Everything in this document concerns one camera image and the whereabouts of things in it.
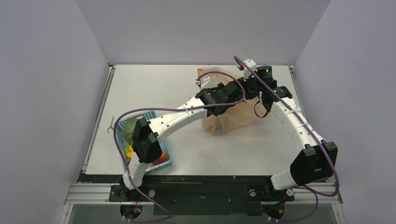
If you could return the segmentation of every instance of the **orange plastic bag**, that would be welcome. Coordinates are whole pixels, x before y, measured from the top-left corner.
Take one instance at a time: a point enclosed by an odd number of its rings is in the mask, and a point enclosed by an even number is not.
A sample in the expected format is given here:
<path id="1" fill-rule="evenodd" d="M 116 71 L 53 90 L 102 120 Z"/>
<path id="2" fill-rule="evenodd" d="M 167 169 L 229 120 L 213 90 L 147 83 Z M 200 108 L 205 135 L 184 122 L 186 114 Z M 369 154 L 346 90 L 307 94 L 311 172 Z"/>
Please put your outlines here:
<path id="1" fill-rule="evenodd" d="M 198 76 L 208 71 L 222 71 L 233 76 L 236 79 L 239 78 L 235 74 L 218 67 L 198 69 Z M 230 79 L 229 77 L 221 74 L 213 73 L 209 76 L 216 84 L 219 84 L 221 82 L 226 85 L 228 82 L 232 81 L 232 79 Z M 211 115 L 207 118 L 202 119 L 203 130 L 206 133 L 216 136 L 229 133 L 239 127 L 251 124 L 256 119 L 259 119 L 254 111 L 254 106 L 257 101 L 259 101 L 258 98 L 254 98 L 252 100 L 244 100 L 242 103 L 228 108 L 224 114 L 221 114 L 219 116 Z M 256 112 L 258 115 L 261 116 L 266 112 L 266 110 L 262 104 L 258 104 L 256 106 Z"/>

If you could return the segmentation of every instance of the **tabletop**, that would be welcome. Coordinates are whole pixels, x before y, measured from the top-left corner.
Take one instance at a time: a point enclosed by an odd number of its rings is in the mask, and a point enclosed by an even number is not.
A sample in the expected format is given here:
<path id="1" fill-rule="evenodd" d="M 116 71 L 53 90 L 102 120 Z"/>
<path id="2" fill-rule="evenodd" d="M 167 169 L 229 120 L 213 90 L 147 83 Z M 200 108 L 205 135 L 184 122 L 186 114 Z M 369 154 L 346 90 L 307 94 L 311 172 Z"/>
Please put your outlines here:
<path id="1" fill-rule="evenodd" d="M 107 133 L 112 117 L 117 119 L 126 111 L 143 107 L 179 107 L 199 92 L 197 69 L 210 67 L 243 75 L 235 65 L 117 65 L 86 174 L 124 173 L 113 133 Z M 286 86 L 299 104 L 288 66 L 273 66 L 272 73 L 278 86 Z M 287 169 L 298 153 L 271 113 L 221 136 L 205 133 L 201 121 L 195 121 L 174 132 L 166 142 L 172 164 L 155 175 L 273 175 Z"/>

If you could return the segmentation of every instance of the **white wall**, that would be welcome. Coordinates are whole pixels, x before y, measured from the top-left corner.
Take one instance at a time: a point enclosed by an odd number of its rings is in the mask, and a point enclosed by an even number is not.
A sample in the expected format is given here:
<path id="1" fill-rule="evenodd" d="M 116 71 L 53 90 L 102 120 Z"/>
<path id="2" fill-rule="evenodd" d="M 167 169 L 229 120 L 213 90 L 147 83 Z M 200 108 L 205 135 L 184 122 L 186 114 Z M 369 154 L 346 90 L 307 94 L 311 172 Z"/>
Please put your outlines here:
<path id="1" fill-rule="evenodd" d="M 330 0 L 76 0 L 110 63 L 294 64 Z"/>
<path id="2" fill-rule="evenodd" d="M 396 1 L 332 0 L 295 66 L 309 121 L 339 146 L 348 223 L 396 223 Z"/>
<path id="3" fill-rule="evenodd" d="M 0 2 L 0 222 L 55 223 L 108 73 L 74 0 Z"/>

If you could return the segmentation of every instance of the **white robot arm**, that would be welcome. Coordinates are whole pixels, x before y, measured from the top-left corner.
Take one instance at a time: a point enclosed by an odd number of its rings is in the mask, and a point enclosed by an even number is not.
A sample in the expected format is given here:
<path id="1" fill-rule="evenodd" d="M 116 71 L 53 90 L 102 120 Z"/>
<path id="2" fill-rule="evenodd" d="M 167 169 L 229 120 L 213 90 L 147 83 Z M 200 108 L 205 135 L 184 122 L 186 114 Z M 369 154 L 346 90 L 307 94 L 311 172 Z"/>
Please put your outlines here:
<path id="1" fill-rule="evenodd" d="M 253 70 L 256 69 L 256 63 L 253 60 L 247 59 L 244 63 Z M 296 149 L 299 151 L 298 156 L 287 170 L 271 176 L 273 189 L 282 190 L 332 176 L 332 171 L 325 161 L 318 144 L 304 128 L 304 125 L 307 125 L 313 131 L 311 125 L 302 115 L 301 108 L 296 105 L 287 88 L 276 85 L 276 80 L 272 78 L 272 67 L 259 67 L 256 73 L 283 101 L 291 106 L 292 110 L 289 110 L 282 102 L 274 99 L 261 84 L 257 84 L 257 79 L 245 70 L 244 77 L 238 81 L 242 83 L 246 92 L 246 99 L 260 97 L 260 102 L 279 119 L 293 140 Z M 148 165 L 161 156 L 162 152 L 159 143 L 187 124 L 210 115 L 217 116 L 222 114 L 229 107 L 211 107 L 193 110 L 187 110 L 187 108 L 219 103 L 222 102 L 222 99 L 226 99 L 227 102 L 229 100 L 234 100 L 235 102 L 241 97 L 241 89 L 234 82 L 230 82 L 225 86 L 217 86 L 209 76 L 206 76 L 198 80 L 197 84 L 201 87 L 201 91 L 188 102 L 178 107 L 178 109 L 185 109 L 185 111 L 168 113 L 151 119 L 149 122 L 146 122 L 144 119 L 138 121 L 134 131 L 134 155 L 128 166 L 131 178 L 137 187 L 141 185 Z M 295 114 L 293 114 L 294 112 L 303 119 L 303 124 L 296 118 Z M 321 140 L 332 162 L 335 163 L 338 151 L 335 144 L 325 142 L 317 133 L 315 133 L 315 136 Z M 128 172 L 123 175 L 123 183 L 129 190 L 133 189 L 128 179 Z"/>

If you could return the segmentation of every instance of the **plastic basket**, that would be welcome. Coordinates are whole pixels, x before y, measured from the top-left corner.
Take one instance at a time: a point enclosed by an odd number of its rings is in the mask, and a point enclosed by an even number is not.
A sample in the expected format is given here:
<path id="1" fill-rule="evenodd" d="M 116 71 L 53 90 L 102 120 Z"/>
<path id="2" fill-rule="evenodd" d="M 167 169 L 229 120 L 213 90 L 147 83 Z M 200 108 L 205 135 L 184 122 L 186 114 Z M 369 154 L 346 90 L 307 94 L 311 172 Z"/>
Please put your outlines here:
<path id="1" fill-rule="evenodd" d="M 124 124 L 128 119 L 131 119 L 131 118 L 138 118 L 138 119 L 139 119 L 139 118 L 142 118 L 142 117 L 143 117 L 146 121 L 147 121 L 147 120 L 150 120 L 150 119 L 154 119 L 154 118 L 156 118 L 156 112 L 155 112 L 155 111 L 147 111 L 147 112 L 144 112 L 144 113 L 141 113 L 141 114 L 132 116 L 132 117 L 128 117 L 128 118 L 122 119 L 122 120 L 120 120 L 120 121 L 118 122 L 118 124 L 117 124 L 117 133 L 116 133 L 116 134 L 117 134 L 118 145 L 120 146 L 120 148 L 121 148 L 121 150 L 122 150 L 122 152 L 123 152 L 123 155 L 122 155 L 122 156 L 123 156 L 127 161 L 129 161 L 129 159 L 127 158 L 127 156 L 126 156 L 126 154 L 125 154 L 125 148 L 127 147 L 127 141 L 125 141 L 124 136 L 122 136 L 122 134 L 121 134 L 121 132 L 122 132 L 122 126 L 123 126 L 123 124 Z M 158 165 L 150 164 L 150 165 L 148 166 L 148 168 L 146 169 L 146 173 L 151 173 L 151 172 L 160 170 L 160 169 L 162 169 L 162 168 L 165 168 L 165 167 L 169 166 L 170 163 L 172 162 L 172 158 L 171 158 L 171 156 L 170 156 L 169 149 L 168 149 L 168 146 L 166 145 L 166 142 L 165 142 L 165 141 L 161 142 L 161 143 L 160 143 L 160 146 L 161 146 L 161 148 L 163 148 L 163 149 L 166 151 L 166 153 L 168 154 L 168 160 L 165 161 L 165 162 L 163 162 L 163 163 L 160 163 L 160 164 L 158 164 Z"/>

